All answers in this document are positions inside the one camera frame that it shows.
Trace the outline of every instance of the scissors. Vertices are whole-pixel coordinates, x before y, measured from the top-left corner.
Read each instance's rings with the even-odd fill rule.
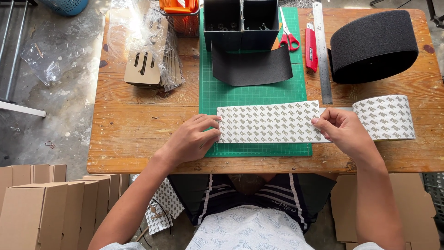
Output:
[[[282,27],[284,28],[284,33],[282,34],[281,42],[279,43],[279,47],[282,47],[285,44],[288,44],[288,50],[289,51],[296,51],[299,48],[299,41],[294,38],[293,34],[290,33],[290,30],[288,30],[287,23],[285,22],[284,13],[282,12],[282,7],[279,7],[281,9],[281,18],[282,18]]]

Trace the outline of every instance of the wood grain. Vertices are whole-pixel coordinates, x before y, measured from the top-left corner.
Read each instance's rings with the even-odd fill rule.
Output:
[[[387,9],[324,9],[327,46],[333,33],[359,17]],[[409,9],[419,56],[414,65],[393,77],[360,85],[332,83],[333,107],[350,107],[369,97],[407,95],[417,139],[376,145],[389,172],[444,171],[444,86],[425,14]],[[311,9],[299,9],[301,43]],[[107,44],[107,18],[103,45]],[[153,153],[177,127],[198,112],[198,39],[179,39],[178,52],[186,83],[173,91],[138,89],[123,81],[123,58],[102,50],[87,169],[90,173],[140,173]],[[320,100],[319,74],[305,72],[308,100]],[[355,172],[354,162],[333,144],[313,143],[305,157],[209,157],[180,165],[176,173],[313,173]]]

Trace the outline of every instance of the plastic wrap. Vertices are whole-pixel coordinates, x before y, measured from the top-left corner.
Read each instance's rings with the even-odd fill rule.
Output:
[[[107,33],[110,60],[120,65],[132,63],[128,54],[152,54],[157,63],[165,91],[185,80],[177,54],[177,38],[168,21],[159,13],[159,2],[146,0],[113,0]]]
[[[20,57],[46,86],[50,86],[51,81],[60,80],[63,73],[72,68],[71,63],[82,53],[82,48],[47,21],[26,41]]]

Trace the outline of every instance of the green cutting mat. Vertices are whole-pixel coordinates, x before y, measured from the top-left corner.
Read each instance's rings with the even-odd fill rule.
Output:
[[[297,8],[282,8],[290,32],[300,41]],[[281,28],[278,38],[282,37]],[[199,112],[216,114],[217,107],[236,105],[265,105],[306,101],[302,46],[290,52],[293,78],[286,81],[258,86],[233,87],[213,77],[211,52],[207,52],[200,22],[200,73]],[[300,156],[312,155],[311,143],[219,143],[206,157],[227,156]]]

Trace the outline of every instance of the blue basket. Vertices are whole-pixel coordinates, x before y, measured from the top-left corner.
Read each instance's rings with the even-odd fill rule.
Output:
[[[61,16],[75,16],[88,4],[88,0],[40,0],[40,2]]]

